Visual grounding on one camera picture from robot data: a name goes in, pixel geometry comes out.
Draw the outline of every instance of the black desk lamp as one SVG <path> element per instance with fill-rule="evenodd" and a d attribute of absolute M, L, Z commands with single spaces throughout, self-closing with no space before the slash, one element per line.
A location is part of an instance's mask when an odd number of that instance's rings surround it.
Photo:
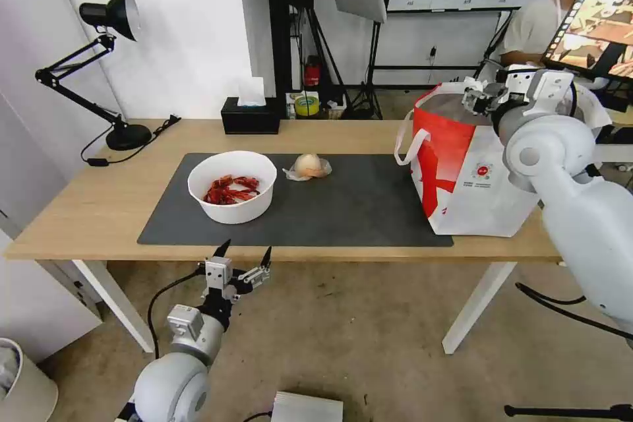
<path fill-rule="evenodd" d="M 112 113 L 61 85 L 61 80 L 66 76 L 112 52 L 116 37 L 107 31 L 109 27 L 129 40 L 136 41 L 140 33 L 140 22 L 135 0 L 110 0 L 105 5 L 82 3 L 79 7 L 79 16 L 87 24 L 94 26 L 101 35 L 92 43 L 60 59 L 55 64 L 38 70 L 35 73 L 35 79 L 110 122 L 113 130 L 106 136 L 105 143 L 112 150 L 132 150 L 147 145 L 152 140 L 150 129 L 144 125 L 130 125 L 124 122 L 121 114 Z M 67 64 L 72 58 L 97 45 L 101 45 L 105 50 L 81 63 Z"/>

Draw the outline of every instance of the screen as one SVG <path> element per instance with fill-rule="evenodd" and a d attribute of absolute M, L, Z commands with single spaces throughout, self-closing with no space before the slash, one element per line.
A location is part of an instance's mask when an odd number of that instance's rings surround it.
<path fill-rule="evenodd" d="M 589 77 L 633 81 L 633 0 L 576 0 L 544 62 Z"/>

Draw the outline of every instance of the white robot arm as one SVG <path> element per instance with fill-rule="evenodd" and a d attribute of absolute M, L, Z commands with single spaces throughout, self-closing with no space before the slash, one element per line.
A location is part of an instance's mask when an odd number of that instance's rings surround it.
<path fill-rule="evenodd" d="M 587 300 L 631 334 L 633 196 L 584 173 L 595 148 L 591 129 L 556 113 L 573 87 L 571 73 L 514 66 L 507 75 L 494 94 L 467 92 L 464 103 L 492 117 L 511 182 L 543 201 L 545 229 Z M 517 87 L 516 75 L 526 84 Z"/>
<path fill-rule="evenodd" d="M 134 395 L 117 420 L 125 422 L 195 422 L 208 391 L 208 372 L 229 327 L 231 308 L 270 277 L 269 247 L 261 264 L 248 272 L 233 269 L 224 257 L 228 242 L 196 275 L 205 276 L 204 303 L 176 305 L 167 316 L 173 332 L 171 350 L 151 362 L 136 380 Z"/>

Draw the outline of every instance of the lamp arm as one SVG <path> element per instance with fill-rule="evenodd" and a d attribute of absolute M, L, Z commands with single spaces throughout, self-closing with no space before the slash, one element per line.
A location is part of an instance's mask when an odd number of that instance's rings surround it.
<path fill-rule="evenodd" d="M 71 101 L 79 104 L 83 108 L 98 115 L 103 120 L 110 122 L 112 125 L 114 125 L 115 128 L 124 127 L 125 122 L 122 120 L 121 114 L 115 115 L 113 113 L 110 113 L 106 111 L 105 109 L 101 108 L 98 104 L 94 102 L 90 102 L 87 99 L 84 99 L 82 96 L 80 96 L 76 92 L 73 92 L 72 90 L 61 85 L 61 80 L 64 79 L 66 76 L 73 74 L 75 71 L 78 71 L 79 69 L 95 62 L 97 59 L 111 53 L 114 50 L 114 40 L 115 40 L 115 36 L 112 36 L 110 34 L 102 34 L 98 38 L 96 38 L 93 42 L 78 49 L 74 53 L 71 53 L 68 56 L 60 59 L 58 62 L 50 65 L 49 67 L 39 69 L 35 73 L 35 79 L 39 83 L 43 84 L 44 86 L 51 88 L 52 90 L 60 93 L 62 96 L 70 99 Z M 72 58 L 79 56 L 81 53 L 84 53 L 85 51 L 88 51 L 89 49 L 97 45 L 101 45 L 105 49 L 101 51 L 100 53 L 96 54 L 95 56 L 92 56 L 91 58 L 85 61 L 82 61 L 81 63 L 75 63 L 72 65 L 64 66 L 64 64 L 70 61 Z M 55 75 L 55 73 L 59 71 L 64 71 L 64 73 L 60 75 Z"/>

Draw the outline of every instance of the dried red chili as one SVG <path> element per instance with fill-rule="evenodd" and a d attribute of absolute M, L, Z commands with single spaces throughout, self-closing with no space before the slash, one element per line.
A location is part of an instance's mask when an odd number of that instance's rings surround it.
<path fill-rule="evenodd" d="M 240 185 L 246 189 L 237 190 L 229 188 L 232 184 Z M 236 177 L 231 175 L 223 176 L 215 180 L 209 191 L 202 198 L 204 202 L 210 204 L 237 204 L 240 201 L 248 201 L 259 195 L 257 178 Z"/>

